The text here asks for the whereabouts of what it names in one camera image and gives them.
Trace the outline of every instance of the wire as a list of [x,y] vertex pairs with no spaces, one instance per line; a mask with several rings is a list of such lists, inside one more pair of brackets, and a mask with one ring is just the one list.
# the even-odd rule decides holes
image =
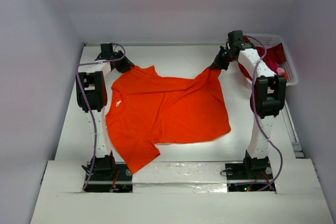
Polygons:
[[221,175],[224,176],[224,177],[226,177],[226,175],[224,175],[222,173],[225,173],[225,172],[226,172],[226,170],[221,171]]
[[257,184],[258,179],[259,179],[259,176],[257,176],[256,181],[254,181],[251,185],[249,185],[249,187],[254,185],[254,184]]
[[95,121],[95,117],[93,115],[93,112],[91,110],[91,107],[90,107],[90,104],[89,104],[89,101],[88,101],[88,98],[86,97],[85,95],[85,90],[84,90],[84,87],[80,81],[80,78],[79,78],[79,67],[80,66],[87,66],[87,65],[97,65],[97,64],[102,64],[102,63],[106,63],[106,62],[112,62],[112,61],[118,61],[118,60],[122,60],[124,57],[125,57],[125,54],[126,54],[126,51],[125,51],[125,48],[120,45],[120,44],[117,44],[117,43],[112,43],[112,45],[117,45],[119,47],[122,48],[123,50],[123,56],[120,57],[119,59],[113,59],[113,60],[103,60],[103,61],[97,61],[97,62],[90,62],[90,63],[82,63],[82,64],[79,64],[78,65],[78,68],[77,68],[77,72],[76,72],[76,79],[77,79],[77,82],[78,82],[78,86],[80,88],[80,91],[82,92],[83,94],[83,98],[84,98],[84,101],[85,101],[85,104],[86,106],[88,107],[88,110],[90,112],[90,115],[92,117],[92,122],[93,122],[93,129],[94,129],[94,139],[95,139],[95,142],[94,142],[94,145],[93,145],[93,157],[92,157],[92,161],[91,161],[91,167],[90,167],[90,171],[89,171],[89,174],[88,174],[88,179],[86,180],[84,186],[83,186],[83,190],[88,186],[89,184],[89,181],[90,181],[90,178],[92,176],[92,172],[93,172],[93,167],[95,165],[95,161],[96,161],[96,150],[97,150],[97,125],[96,125],[96,121]]
[[279,153],[279,156],[280,156],[280,168],[279,168],[279,171],[277,173],[277,175],[273,178],[273,180],[269,183],[266,183],[266,186],[264,186],[263,188],[259,189],[258,191],[262,191],[264,189],[266,189],[267,187],[269,186],[272,186],[272,184],[275,182],[275,180],[279,177],[281,171],[282,171],[282,165],[283,165],[283,162],[284,162],[284,159],[282,157],[282,153],[281,151],[278,149],[278,147],[276,147],[274,145],[274,143],[269,139],[269,137],[266,135],[265,131],[263,130],[263,128],[261,127],[260,125],[260,122],[258,120],[258,114],[257,114],[257,109],[256,109],[256,103],[255,103],[255,97],[254,97],[254,84],[256,83],[256,79],[257,79],[257,69],[258,69],[258,66],[260,64],[260,62],[265,58],[266,54],[267,54],[267,49],[266,47],[264,46],[263,43],[261,43],[261,41],[259,41],[258,39],[252,37],[252,36],[248,36],[248,35],[245,35],[246,37],[250,38],[250,39],[253,39],[255,40],[256,42],[258,42],[264,49],[264,54],[260,57],[260,59],[258,60],[258,62],[256,63],[256,66],[254,68],[254,71],[253,71],[253,77],[252,77],[252,104],[253,104],[253,114],[254,114],[254,117],[256,119],[256,122],[257,122],[257,125],[261,131],[261,133],[264,135],[264,137],[266,138],[266,140],[269,142],[269,144]]
[[261,172],[261,174],[267,179],[267,182],[269,182],[269,179],[268,179],[267,175],[263,172]]
[[111,189],[114,189],[114,188],[115,188],[115,184],[116,184],[116,181],[117,181],[117,179],[118,179],[119,172],[120,172],[120,171],[117,171],[117,174],[116,174],[116,177],[115,177],[115,178],[114,178],[114,180],[113,180],[113,183],[112,183]]
[[274,187],[272,185],[268,185],[268,182],[262,182],[262,181],[255,181],[251,184],[251,182],[243,182],[243,183],[235,183],[236,186],[243,186],[243,185],[249,185],[252,186],[254,184],[265,184],[267,187],[270,187],[273,191],[275,191]]

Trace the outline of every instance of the white platform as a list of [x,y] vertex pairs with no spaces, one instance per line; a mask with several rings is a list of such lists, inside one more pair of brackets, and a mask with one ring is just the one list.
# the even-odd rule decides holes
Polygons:
[[[162,76],[183,78],[197,76],[218,51],[218,46],[126,47],[129,59],[140,67],[155,65]],[[81,62],[93,61],[99,52],[99,47],[85,47]],[[119,76],[113,71],[106,78],[109,101],[110,87]],[[232,131],[206,143],[157,145],[161,156],[133,175],[133,193],[128,194],[82,192],[85,173],[80,166],[91,159],[92,143],[73,90],[56,158],[48,163],[32,224],[333,223],[311,160],[295,159],[287,113],[277,117],[271,135],[284,156],[277,193],[227,192],[227,181],[219,173],[225,161],[241,161],[245,156],[253,115],[250,91],[237,64],[231,64],[219,79]],[[279,156],[269,150],[276,174]],[[117,162],[123,161],[116,151],[114,156]]]
[[[270,161],[277,170],[279,160]],[[220,168],[217,166],[216,162],[209,162],[210,170],[216,171]],[[183,168],[185,172],[188,167],[190,173],[195,172],[194,167],[187,164]],[[137,178],[137,183],[146,183],[147,178],[143,175]],[[198,175],[207,183],[199,183],[198,187],[188,181],[169,185],[167,176],[168,184],[140,187],[134,193],[82,193],[84,174],[80,161],[49,161],[31,224],[333,223],[309,159],[286,160],[276,182],[277,194],[195,191],[210,183],[226,183],[224,177],[218,181],[209,172]]]

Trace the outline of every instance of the t-shirt sleeve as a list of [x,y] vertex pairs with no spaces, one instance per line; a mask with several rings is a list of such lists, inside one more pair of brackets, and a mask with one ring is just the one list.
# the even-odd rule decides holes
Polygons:
[[160,155],[154,141],[143,137],[119,137],[112,144],[133,174]]

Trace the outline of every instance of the fabric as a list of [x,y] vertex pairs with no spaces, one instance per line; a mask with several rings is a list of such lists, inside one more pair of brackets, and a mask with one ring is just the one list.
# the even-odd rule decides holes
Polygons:
[[[244,41],[251,42],[247,37],[244,37]],[[264,55],[265,50],[263,49],[263,47],[257,47],[256,49],[260,57]],[[266,52],[266,56],[264,57],[264,62],[269,67],[269,69],[277,74],[280,74],[277,72],[279,68],[279,64],[283,64],[284,62],[286,62],[286,60],[287,59],[285,56],[285,51],[283,50],[282,43],[274,47],[268,48]],[[244,68],[244,66],[240,63],[238,63],[238,66],[239,66],[240,71],[243,73],[243,75],[246,78],[252,80],[252,77],[249,75],[249,73]]]
[[220,72],[182,79],[135,66],[114,82],[106,124],[132,173],[160,155],[155,144],[211,141],[231,130]]

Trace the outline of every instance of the clothing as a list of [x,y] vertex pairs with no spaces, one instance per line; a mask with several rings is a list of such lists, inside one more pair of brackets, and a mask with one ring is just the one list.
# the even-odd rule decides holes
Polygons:
[[114,82],[106,124],[132,173],[160,155],[157,143],[211,141],[231,130],[220,72],[207,68],[195,79],[182,79],[135,66]]
[[[244,41],[245,42],[251,42],[247,37],[244,37]],[[263,56],[264,55],[264,48],[263,47],[257,47],[256,48],[258,51],[259,56]],[[285,51],[283,50],[283,46],[282,43],[268,48],[267,52],[266,52],[266,56],[264,57],[263,61],[266,63],[266,65],[269,67],[270,70],[272,70],[273,72],[277,73],[277,74],[282,74],[280,72],[277,72],[278,68],[279,68],[279,64],[283,64],[284,62],[286,62],[286,55],[285,55]],[[240,71],[243,73],[243,75],[246,78],[249,78],[250,80],[252,80],[252,77],[249,75],[249,73],[247,72],[247,70],[243,67],[243,65],[241,65],[240,63],[238,63],[239,69]]]

